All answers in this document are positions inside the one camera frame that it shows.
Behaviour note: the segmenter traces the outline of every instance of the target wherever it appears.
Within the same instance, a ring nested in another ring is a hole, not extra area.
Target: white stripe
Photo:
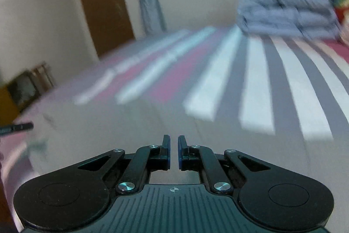
[[[205,38],[215,31],[215,28],[207,27],[187,40],[177,44],[175,47],[165,53],[165,55],[159,57],[153,64],[148,66],[140,76],[127,84],[115,95],[118,104],[126,104],[138,98],[165,72],[165,70],[171,64],[176,62],[179,57],[183,56],[190,49],[200,44],[203,40],[205,40]]]
[[[74,103],[76,105],[87,104],[99,93],[107,89],[116,76],[125,73],[130,68],[141,63],[143,60],[145,60],[152,54],[172,45],[188,33],[188,30],[181,30],[175,34],[169,35],[168,37],[159,40],[154,45],[140,51],[138,54],[123,60],[122,62],[120,62],[112,68],[107,69],[104,75],[101,78],[99,78],[92,87],[73,98]]]
[[[316,42],[317,45],[326,55],[328,55],[338,66],[338,68],[346,75],[349,79],[349,64],[345,59],[339,56],[334,49],[331,49],[328,45],[322,42]]]
[[[297,56],[278,38],[275,47],[281,57],[305,140],[333,140],[325,113]]]
[[[316,65],[349,122],[349,95],[341,81],[332,69],[330,69],[325,60],[310,45],[302,41],[295,41],[295,43]]]
[[[243,128],[275,134],[268,63],[261,38],[250,38],[239,120]]]
[[[240,45],[241,36],[241,30],[235,26],[222,41],[216,53],[213,54],[197,85],[183,102],[188,115],[214,121],[229,79],[231,65]]]

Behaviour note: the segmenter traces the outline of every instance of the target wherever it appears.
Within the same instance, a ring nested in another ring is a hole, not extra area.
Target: yellow object
[[[9,125],[20,114],[6,86],[0,88],[0,125]]]

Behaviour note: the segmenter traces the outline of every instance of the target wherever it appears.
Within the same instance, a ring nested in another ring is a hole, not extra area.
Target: pink stripe
[[[200,63],[200,60],[217,47],[217,44],[220,43],[225,34],[225,29],[218,30],[203,41],[198,47],[186,54],[180,61],[169,69],[166,75],[161,78],[156,85],[150,89],[148,95],[154,97],[161,103],[170,100],[182,86],[184,81],[190,77],[197,64]]]
[[[349,63],[349,48],[347,45],[334,40],[326,40],[324,43]]]
[[[184,37],[182,37],[181,39],[179,39],[175,43],[171,44],[170,46],[166,47],[165,49],[163,49],[161,51],[154,53],[153,55],[148,57],[143,62],[130,68],[124,74],[121,74],[121,75],[117,76],[116,78],[114,78],[113,81],[111,82],[111,84],[109,85],[109,87],[106,90],[99,93],[95,97],[94,100],[96,100],[96,101],[106,100],[106,99],[114,96],[121,89],[121,87],[123,87],[127,82],[133,80],[137,75],[139,75],[139,73],[142,72],[142,70],[144,70],[152,61],[154,61],[156,58],[158,58],[159,56],[166,53],[169,49],[171,49],[173,47],[173,45],[177,44],[180,41],[187,39],[191,35],[192,35],[192,33],[185,35]]]

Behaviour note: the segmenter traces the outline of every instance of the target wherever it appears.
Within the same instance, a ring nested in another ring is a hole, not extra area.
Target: bedsheet
[[[131,153],[164,134],[215,153],[234,148],[310,176],[335,198],[327,224],[349,232],[349,49],[337,42],[182,30],[130,43],[41,98],[17,121],[34,130],[1,139],[12,205],[26,180],[113,148]],[[171,170],[155,183],[195,183]]]

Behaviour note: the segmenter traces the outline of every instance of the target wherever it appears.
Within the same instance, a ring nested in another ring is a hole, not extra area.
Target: gray blanket
[[[237,25],[247,33],[336,39],[337,16],[329,0],[240,0]]]

